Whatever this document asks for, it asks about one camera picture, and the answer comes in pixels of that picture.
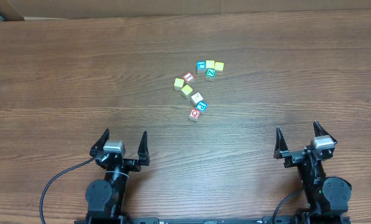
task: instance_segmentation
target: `block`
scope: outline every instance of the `block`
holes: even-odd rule
[[[214,69],[208,69],[206,72],[206,80],[214,81],[214,77],[216,76],[216,71]]]
[[[193,89],[189,86],[189,85],[185,85],[182,89],[181,89],[181,93],[183,94],[183,96],[185,96],[185,98],[189,99],[191,97],[191,93],[192,93]]]
[[[190,72],[183,75],[183,78],[184,78],[186,84],[190,84],[190,83],[195,82],[195,77]]]
[[[174,82],[174,89],[181,90],[184,86],[184,79],[176,78]]]
[[[193,96],[191,96],[192,103],[196,106],[200,101],[203,100],[202,95],[200,93],[195,93]]]
[[[199,61],[196,63],[196,71],[198,74],[206,72],[206,61]]]
[[[212,60],[206,61],[206,69],[209,69],[209,68],[214,69],[214,61]]]
[[[216,62],[214,69],[216,71],[217,75],[222,75],[222,72],[224,71],[224,63],[222,62]]]
[[[200,112],[202,114],[204,114],[204,112],[206,112],[206,109],[208,108],[208,104],[203,102],[203,101],[200,101],[197,105],[196,105],[196,109],[200,110]]]
[[[190,113],[190,119],[193,120],[193,121],[198,121],[198,118],[200,116],[200,111],[198,111],[197,109],[193,108],[191,110],[191,113]]]

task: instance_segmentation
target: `blue block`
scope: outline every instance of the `blue block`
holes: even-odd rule
[[[206,61],[199,61],[196,63],[196,68],[198,70],[206,69]]]
[[[207,108],[208,108],[208,104],[203,102],[203,101],[200,101],[196,105],[196,109],[200,110],[202,112],[202,114],[204,114],[204,112],[206,111]]]

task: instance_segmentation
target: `wooden table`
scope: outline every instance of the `wooden table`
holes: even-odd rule
[[[173,89],[197,60],[225,63],[196,76],[209,103],[194,123]],[[328,176],[353,185],[354,223],[371,223],[371,10],[133,17],[0,24],[0,223],[40,223],[45,184],[89,159],[105,128],[151,163],[131,174],[133,217],[271,215],[300,188],[296,168],[272,157],[275,128],[292,150],[313,121],[338,141]],[[87,212],[85,190],[104,170],[65,174],[47,192],[47,223]],[[280,214],[306,207],[304,196]]]

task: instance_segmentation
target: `cluster of blocks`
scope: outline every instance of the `cluster of blocks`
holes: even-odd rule
[[[206,73],[206,80],[214,81],[216,75],[222,74],[224,70],[224,63],[215,62],[214,60],[199,61],[196,63],[196,71],[198,74]],[[191,98],[192,103],[196,106],[191,110],[189,119],[192,121],[198,121],[199,116],[206,112],[208,104],[203,101],[203,97],[199,92],[192,94],[194,90],[190,85],[195,82],[195,76],[190,72],[183,75],[183,78],[176,78],[174,82],[174,89],[180,90],[182,95],[189,99]]]

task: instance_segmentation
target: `wood grain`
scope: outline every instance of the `wood grain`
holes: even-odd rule
[[[194,123],[173,82],[206,59],[225,71],[212,83],[196,76],[209,108]],[[105,128],[128,157],[149,134],[151,165],[127,185],[132,216],[270,215],[300,187],[296,169],[272,158],[275,128],[301,149],[316,119],[339,141],[324,168],[353,185],[347,215],[371,223],[371,10],[5,22],[0,223],[40,223],[45,184],[87,160]],[[100,178],[88,164],[56,180],[47,223],[84,217]],[[280,213],[305,206],[300,196]]]

